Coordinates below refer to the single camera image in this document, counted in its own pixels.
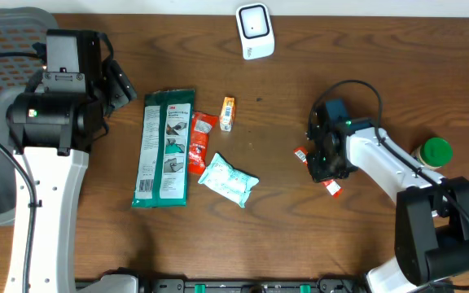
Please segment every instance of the small orange box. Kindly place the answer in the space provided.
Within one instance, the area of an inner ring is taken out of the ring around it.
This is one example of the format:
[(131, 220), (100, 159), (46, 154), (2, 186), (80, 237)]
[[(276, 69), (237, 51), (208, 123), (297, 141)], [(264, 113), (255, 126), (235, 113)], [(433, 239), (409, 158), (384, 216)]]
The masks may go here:
[(233, 122), (235, 121), (235, 98), (224, 98), (224, 105), (221, 107), (220, 113), (220, 129), (223, 131), (231, 131)]

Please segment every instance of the bottle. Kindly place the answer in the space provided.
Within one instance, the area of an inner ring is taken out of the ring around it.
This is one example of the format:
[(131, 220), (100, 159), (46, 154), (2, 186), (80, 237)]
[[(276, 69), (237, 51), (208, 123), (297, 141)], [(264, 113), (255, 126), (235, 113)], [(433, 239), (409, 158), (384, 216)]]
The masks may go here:
[(449, 163), (454, 152), (451, 145), (443, 138), (430, 138), (412, 151), (411, 155), (426, 168), (435, 170)]

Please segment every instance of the green bottle cap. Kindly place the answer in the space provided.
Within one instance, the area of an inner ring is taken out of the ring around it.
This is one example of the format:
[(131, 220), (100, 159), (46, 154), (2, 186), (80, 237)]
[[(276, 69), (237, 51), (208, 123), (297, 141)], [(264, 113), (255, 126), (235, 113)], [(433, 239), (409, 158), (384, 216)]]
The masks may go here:
[(446, 165), (453, 155), (451, 145), (442, 138), (430, 138), (421, 147), (421, 159), (432, 167)]

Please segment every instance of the red snack wrapper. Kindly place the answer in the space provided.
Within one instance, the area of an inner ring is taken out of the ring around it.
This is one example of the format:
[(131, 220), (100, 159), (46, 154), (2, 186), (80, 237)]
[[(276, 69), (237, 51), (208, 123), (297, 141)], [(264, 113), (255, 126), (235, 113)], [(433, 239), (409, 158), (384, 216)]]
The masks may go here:
[(205, 170), (205, 154), (208, 151), (209, 131), (218, 122), (217, 116), (193, 112), (191, 122), (191, 141), (187, 171), (202, 175)]
[[(304, 147), (300, 146), (297, 149), (295, 149), (294, 155), (296, 155), (298, 159), (300, 159), (303, 162), (303, 164), (305, 164), (305, 166), (307, 165), (307, 150)], [(340, 196), (341, 192), (343, 191), (343, 189), (341, 189), (341, 186), (333, 179), (323, 181), (322, 184), (327, 188), (327, 190), (329, 190), (331, 195), (334, 196), (335, 198)]]

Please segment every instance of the wood grain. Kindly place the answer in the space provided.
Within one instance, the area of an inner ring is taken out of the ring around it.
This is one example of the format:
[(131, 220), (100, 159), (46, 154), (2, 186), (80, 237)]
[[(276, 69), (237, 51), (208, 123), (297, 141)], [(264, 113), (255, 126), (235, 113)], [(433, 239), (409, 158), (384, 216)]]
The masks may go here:
[[(94, 144), (77, 214), (77, 278), (119, 266), (149, 276), (317, 278), (365, 273), (388, 260), (394, 208), (382, 190), (357, 172), (340, 181), (344, 193), (333, 199), (292, 154), (307, 145), (312, 102), (343, 79), (378, 88), (384, 128), (407, 151), (432, 135), (449, 140), (454, 158), (441, 172), (469, 179), (469, 19), (274, 17), (274, 54), (248, 62), (234, 17), (55, 17), (61, 28), (106, 32), (139, 93)], [(130, 207), (142, 97), (182, 87), (196, 88), (195, 109), (211, 114), (224, 96), (237, 98), (233, 131), (213, 130), (208, 160), (219, 151), (261, 179), (247, 208), (197, 184), (197, 176), (186, 208)], [(334, 96), (356, 117), (376, 115), (375, 98), (358, 85)], [(0, 228), (0, 291), (11, 237), (11, 228)], [(469, 273), (456, 282), (469, 283)]]

